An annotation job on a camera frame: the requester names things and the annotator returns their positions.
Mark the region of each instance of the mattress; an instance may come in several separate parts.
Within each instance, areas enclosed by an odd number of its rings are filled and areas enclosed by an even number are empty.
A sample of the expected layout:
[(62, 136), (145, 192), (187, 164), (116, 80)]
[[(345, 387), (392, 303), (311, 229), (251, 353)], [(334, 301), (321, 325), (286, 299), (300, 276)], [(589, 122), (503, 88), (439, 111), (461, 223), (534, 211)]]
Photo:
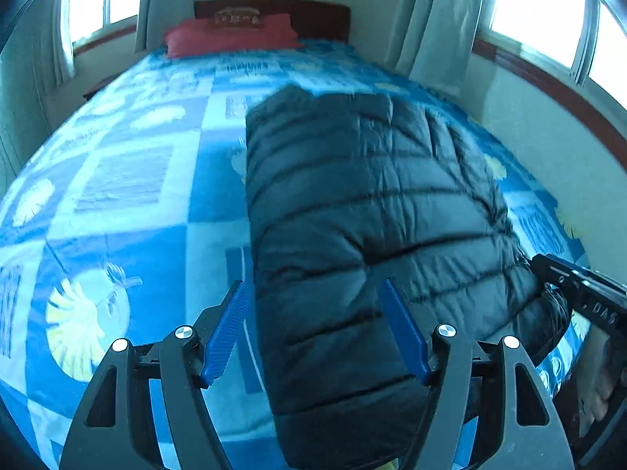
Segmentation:
[[(156, 51), (80, 108), (0, 205), (0, 394), (50, 468), (112, 341), (160, 340), (219, 304), (234, 280), (252, 280), (245, 115), (289, 83), (431, 106), (476, 139), (527, 254), (587, 265), (555, 199), (509, 150), (461, 109), (344, 44), (175, 61)], [(551, 394), (588, 329), (575, 315), (538, 367)], [(235, 470), (286, 468), (262, 376), (251, 309), (225, 374), (205, 393)], [(159, 382), (150, 387), (166, 466), (178, 468)]]

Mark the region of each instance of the yellow shell print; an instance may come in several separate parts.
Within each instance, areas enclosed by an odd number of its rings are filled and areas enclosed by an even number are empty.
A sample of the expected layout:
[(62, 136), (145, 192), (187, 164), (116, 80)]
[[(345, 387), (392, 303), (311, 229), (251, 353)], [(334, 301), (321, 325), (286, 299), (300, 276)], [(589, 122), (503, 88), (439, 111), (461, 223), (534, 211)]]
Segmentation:
[(507, 169), (503, 166), (503, 163), (496, 157), (492, 157), (487, 153), (484, 153), (485, 161), (488, 163), (488, 168), (492, 172), (495, 180), (505, 180), (507, 178)]
[(564, 227), (564, 231), (566, 232), (566, 235), (568, 235), (568, 238), (573, 240), (581, 238), (581, 233), (575, 227), (575, 224), (568, 216), (568, 214), (566, 214), (565, 210), (563, 210), (563, 208), (559, 206), (559, 204), (557, 205), (557, 207), (555, 207), (555, 215), (557, 217), (557, 220), (559, 221), (559, 224)]
[(98, 325), (95, 304), (85, 297), (80, 284), (65, 279), (63, 293), (53, 288), (46, 305), (46, 321), (56, 324), (46, 330), (48, 347), (65, 374), (78, 381), (92, 378), (105, 352), (98, 339), (104, 336)]

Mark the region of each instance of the black quilted fabric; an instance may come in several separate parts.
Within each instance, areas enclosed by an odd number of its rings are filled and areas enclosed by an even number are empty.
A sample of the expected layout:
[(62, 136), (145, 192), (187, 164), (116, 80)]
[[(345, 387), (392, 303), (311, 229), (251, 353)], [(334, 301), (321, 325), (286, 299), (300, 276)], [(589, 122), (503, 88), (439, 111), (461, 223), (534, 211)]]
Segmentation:
[(299, 469), (371, 469), (416, 429), (426, 389), (377, 303), (395, 276), (438, 322), (513, 334), (535, 363), (564, 334), (465, 131), (384, 95), (287, 87), (246, 121), (259, 347), (277, 435)]

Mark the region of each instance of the bed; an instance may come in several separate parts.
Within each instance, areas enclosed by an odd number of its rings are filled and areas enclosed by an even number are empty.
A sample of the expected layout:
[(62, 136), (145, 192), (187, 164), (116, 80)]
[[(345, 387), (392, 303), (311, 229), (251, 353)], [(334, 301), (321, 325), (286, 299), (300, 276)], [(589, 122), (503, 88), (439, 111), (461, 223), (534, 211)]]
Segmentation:
[[(0, 205), (0, 394), (50, 468), (58, 467), (74, 410), (112, 341), (160, 340), (218, 304), (235, 279), (252, 278), (245, 116), (286, 84), (315, 94), (391, 93), (435, 108), (485, 153), (524, 250), (587, 265), (555, 199), (509, 150), (460, 108), (346, 44), (347, 7), (211, 0), (196, 3), (196, 16), (227, 6), (290, 13), (305, 47), (176, 61), (164, 50), (149, 54), (37, 151)], [(205, 400), (234, 469), (277, 470), (286, 465), (253, 312)], [(538, 367), (551, 394), (588, 329), (575, 315)], [(178, 468), (159, 382), (150, 387), (164, 461)]]

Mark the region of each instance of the wooden headboard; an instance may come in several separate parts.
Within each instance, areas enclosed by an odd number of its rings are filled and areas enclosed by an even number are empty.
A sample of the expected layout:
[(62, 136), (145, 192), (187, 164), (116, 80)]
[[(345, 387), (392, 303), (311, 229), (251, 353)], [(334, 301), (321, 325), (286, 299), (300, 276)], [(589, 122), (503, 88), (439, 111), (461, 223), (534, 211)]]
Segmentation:
[(313, 0), (200, 0), (194, 2), (196, 18), (213, 18), (225, 7), (253, 7), (262, 14), (288, 13), (300, 39), (348, 42), (350, 9), (344, 5)]

